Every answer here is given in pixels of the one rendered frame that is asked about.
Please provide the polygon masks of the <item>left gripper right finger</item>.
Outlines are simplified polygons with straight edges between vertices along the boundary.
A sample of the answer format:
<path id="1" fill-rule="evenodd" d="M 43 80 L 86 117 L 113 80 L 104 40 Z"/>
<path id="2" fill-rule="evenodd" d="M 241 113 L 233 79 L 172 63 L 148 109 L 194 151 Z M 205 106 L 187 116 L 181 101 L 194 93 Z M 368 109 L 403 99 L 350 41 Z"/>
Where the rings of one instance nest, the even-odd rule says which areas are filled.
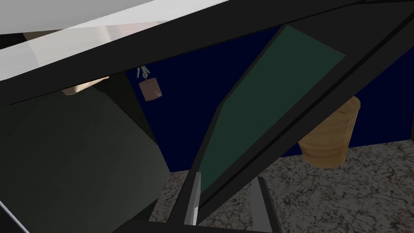
<path id="1" fill-rule="evenodd" d="M 249 198 L 252 210 L 253 231 L 283 233 L 268 184 L 263 177 L 257 176 L 252 180 Z"/>

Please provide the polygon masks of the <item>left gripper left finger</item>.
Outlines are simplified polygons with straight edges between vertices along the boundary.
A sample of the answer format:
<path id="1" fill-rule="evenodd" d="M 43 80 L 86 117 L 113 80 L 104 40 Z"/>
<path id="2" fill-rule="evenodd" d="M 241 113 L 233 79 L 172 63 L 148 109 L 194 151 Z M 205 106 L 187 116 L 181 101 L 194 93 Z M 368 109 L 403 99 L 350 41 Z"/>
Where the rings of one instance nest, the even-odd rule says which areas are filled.
<path id="1" fill-rule="evenodd" d="M 184 221 L 185 225 L 196 225 L 200 194 L 201 194 L 201 173 L 196 172 L 191 196 L 190 196 L 189 203 L 188 203 L 186 218 Z"/>

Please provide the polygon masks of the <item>tan wooden cylinder container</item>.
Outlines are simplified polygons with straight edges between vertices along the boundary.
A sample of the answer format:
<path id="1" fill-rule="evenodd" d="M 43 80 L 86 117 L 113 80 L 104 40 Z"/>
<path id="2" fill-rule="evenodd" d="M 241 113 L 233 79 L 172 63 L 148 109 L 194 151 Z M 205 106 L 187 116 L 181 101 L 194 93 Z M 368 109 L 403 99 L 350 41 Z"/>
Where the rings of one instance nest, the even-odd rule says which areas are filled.
<path id="1" fill-rule="evenodd" d="M 360 106 L 360 100 L 353 96 L 298 141 L 307 163 L 318 168 L 343 164 Z"/>

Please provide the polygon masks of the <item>brown pot with utensils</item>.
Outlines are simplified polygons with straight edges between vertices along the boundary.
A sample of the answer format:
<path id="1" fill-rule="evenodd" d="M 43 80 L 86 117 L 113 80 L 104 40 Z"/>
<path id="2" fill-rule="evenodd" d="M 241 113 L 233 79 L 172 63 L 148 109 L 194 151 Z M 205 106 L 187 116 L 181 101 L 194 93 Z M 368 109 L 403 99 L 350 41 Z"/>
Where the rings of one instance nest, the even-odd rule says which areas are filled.
<path id="1" fill-rule="evenodd" d="M 144 80 L 138 85 L 144 97 L 144 100 L 149 102 L 155 100 L 162 96 L 161 89 L 155 78 L 148 78 L 150 70 L 146 66 L 141 66 L 137 68 L 137 77 L 142 74 Z"/>

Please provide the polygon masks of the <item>dark grey bulky shape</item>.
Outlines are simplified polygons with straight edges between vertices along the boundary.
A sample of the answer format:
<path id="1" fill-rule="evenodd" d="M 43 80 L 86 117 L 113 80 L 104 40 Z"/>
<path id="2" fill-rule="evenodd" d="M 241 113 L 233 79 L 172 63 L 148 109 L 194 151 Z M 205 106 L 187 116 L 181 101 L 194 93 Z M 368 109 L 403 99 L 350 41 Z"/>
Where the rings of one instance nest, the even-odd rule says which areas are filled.
<path id="1" fill-rule="evenodd" d="M 125 73 L 0 106 L 0 211 L 22 233 L 148 220 L 169 169 Z"/>

